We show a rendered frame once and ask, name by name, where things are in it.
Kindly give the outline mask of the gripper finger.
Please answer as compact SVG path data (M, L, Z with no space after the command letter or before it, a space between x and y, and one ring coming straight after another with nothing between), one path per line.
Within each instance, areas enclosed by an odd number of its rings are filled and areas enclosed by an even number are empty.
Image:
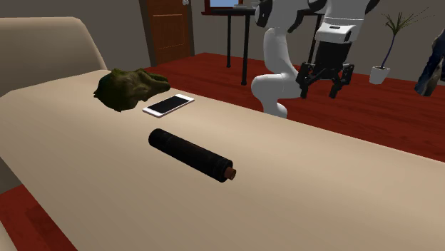
M333 85L329 92L330 98L336 98L337 93L342 89L342 87L345 85L349 85L353 71L354 64L344 63L341 76L339 76L339 72L336 70L332 72L333 76L331 77L331 80L333 82Z
M314 64L304 62L300 66L296 82L300 85L301 94L300 97L305 99L309 86L319 79L319 74L314 73Z

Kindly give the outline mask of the brown wooden door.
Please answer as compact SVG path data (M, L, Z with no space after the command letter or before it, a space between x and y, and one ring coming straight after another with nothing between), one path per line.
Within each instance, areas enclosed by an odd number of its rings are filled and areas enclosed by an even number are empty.
M138 0L151 66L195 55L192 0Z

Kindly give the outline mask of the potted plant in white pot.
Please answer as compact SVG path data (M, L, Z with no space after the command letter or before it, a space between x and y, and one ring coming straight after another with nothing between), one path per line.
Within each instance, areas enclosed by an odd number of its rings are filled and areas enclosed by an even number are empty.
M392 52L392 48L394 46L395 39L397 34L403 29L406 28L418 21L423 19L431 18L434 16L425 16L424 12L428 9L426 7L424 10L418 13L411 13L405 15L402 11L400 11L395 18L392 18L389 14L382 14L382 16L386 19L384 26L388 27L391 30L392 39L389 46L389 49L384 57L384 60L378 66L373 66L369 75L369 82L374 85L379 85L384 82L390 72L390 68L385 66L387 59L389 58L390 53Z

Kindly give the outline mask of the dark green lumpy figure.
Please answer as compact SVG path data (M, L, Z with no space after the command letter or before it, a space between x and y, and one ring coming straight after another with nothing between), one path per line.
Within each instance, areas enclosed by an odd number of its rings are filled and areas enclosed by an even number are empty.
M98 82L93 97L117 112L134 109L139 101L170 90L168 79L143 68L135 71L113 69Z

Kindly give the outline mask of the dark blue lumpy object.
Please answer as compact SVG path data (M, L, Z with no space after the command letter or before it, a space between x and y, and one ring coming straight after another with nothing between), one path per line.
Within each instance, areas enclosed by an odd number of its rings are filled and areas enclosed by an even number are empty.
M445 82L445 28L434 39L431 45L431 55L417 81L414 90L421 96L430 96L433 88L429 87L430 80L434 79L434 72L440 67L440 75L437 80Z

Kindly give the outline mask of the white phone with black screen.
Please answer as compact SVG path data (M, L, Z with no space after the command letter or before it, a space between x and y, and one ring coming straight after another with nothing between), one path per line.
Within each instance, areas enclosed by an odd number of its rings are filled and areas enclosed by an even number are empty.
M182 108L183 106L192 103L195 99L185 96L183 94L176 94L162 101L154 103L143 109L144 113L150 114L156 118L162 118L163 116Z

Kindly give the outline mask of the black table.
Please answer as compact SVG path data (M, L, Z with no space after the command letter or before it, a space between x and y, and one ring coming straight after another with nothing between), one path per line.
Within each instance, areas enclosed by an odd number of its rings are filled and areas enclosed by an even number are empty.
M250 17L255 14L255 8L244 5L244 0L203 0L204 11L201 12L204 16L226 16L227 17L227 62L226 67L231 67L231 31L232 31L232 17L244 16L244 44L242 57L242 80L241 85L247 85L247 56L249 49L249 35L250 35Z

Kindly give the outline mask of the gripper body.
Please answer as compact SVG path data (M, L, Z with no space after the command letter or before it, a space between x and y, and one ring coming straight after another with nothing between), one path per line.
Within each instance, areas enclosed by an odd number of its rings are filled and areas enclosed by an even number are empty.
M336 69L340 72L349 53L348 43L320 41L314 61L314 74L323 69Z

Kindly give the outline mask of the black cylinder with brown end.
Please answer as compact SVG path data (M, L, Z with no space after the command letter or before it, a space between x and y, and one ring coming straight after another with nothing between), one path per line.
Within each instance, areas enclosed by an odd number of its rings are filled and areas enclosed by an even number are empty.
M221 183L233 180L236 176L237 171L231 160L160 128L150 133L148 142L154 148Z

